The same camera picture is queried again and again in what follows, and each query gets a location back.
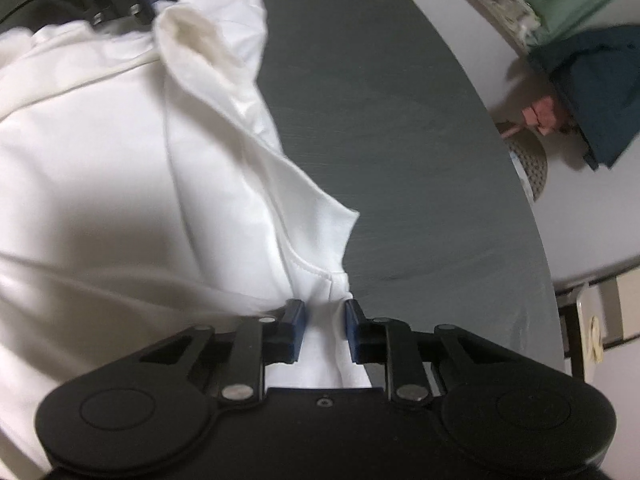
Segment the white long sleeve shirt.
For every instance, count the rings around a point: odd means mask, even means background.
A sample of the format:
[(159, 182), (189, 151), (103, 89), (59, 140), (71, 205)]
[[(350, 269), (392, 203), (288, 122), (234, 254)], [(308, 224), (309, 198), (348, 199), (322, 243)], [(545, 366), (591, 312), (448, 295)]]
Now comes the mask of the white long sleeve shirt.
[(364, 388), (342, 320), (358, 214), (284, 154), (257, 87), (262, 0), (164, 3), (147, 30), (1, 37), (1, 474), (49, 468), (38, 404), (195, 324), (298, 298), (271, 387)]

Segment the dark grey bed sheet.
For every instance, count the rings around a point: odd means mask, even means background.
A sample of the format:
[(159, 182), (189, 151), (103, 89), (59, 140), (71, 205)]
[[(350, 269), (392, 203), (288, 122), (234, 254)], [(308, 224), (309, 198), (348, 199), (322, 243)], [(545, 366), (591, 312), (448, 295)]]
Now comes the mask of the dark grey bed sheet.
[(529, 203), (480, 97), (413, 0), (264, 0), (258, 84), (285, 154), (359, 212), (371, 318), (457, 325), (554, 368), (561, 327)]

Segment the cream and black wooden chair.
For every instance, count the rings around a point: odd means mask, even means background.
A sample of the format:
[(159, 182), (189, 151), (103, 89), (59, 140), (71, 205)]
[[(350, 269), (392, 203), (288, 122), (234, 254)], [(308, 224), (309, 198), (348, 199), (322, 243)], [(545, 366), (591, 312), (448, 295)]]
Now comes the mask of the cream and black wooden chair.
[(639, 337), (639, 269), (556, 295), (566, 370), (592, 382), (604, 352)]

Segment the woven grey waste basket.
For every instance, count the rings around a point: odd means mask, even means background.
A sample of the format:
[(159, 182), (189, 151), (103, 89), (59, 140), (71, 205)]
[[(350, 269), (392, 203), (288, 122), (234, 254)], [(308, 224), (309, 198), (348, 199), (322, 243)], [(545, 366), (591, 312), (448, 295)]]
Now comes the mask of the woven grey waste basket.
[(546, 151), (538, 136), (529, 130), (521, 130), (508, 136), (503, 133), (501, 137), (509, 150), (527, 200), (533, 205), (540, 199), (548, 179)]

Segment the pink hanging cloth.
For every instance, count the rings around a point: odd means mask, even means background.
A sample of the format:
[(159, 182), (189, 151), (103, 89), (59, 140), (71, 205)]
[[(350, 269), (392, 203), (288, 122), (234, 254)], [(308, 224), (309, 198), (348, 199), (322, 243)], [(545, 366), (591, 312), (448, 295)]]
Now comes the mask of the pink hanging cloth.
[(543, 96), (522, 109), (524, 124), (543, 136), (559, 131), (567, 122), (567, 112), (553, 96)]

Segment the dark teal hanging jacket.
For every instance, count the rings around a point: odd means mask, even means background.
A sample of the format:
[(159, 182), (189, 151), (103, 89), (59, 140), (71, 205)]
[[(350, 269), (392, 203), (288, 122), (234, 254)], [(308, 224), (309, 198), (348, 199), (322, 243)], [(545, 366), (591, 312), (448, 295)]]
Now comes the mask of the dark teal hanging jacket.
[(580, 129), (586, 164), (612, 168), (639, 133), (639, 26), (586, 29), (536, 47), (528, 62)]

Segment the clear plastic storage box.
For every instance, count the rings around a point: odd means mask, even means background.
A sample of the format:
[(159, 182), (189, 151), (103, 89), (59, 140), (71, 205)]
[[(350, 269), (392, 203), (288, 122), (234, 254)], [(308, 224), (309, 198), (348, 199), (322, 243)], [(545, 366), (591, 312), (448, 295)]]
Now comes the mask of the clear plastic storage box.
[(525, 0), (483, 0), (501, 24), (513, 35), (526, 39), (540, 27), (541, 22)]

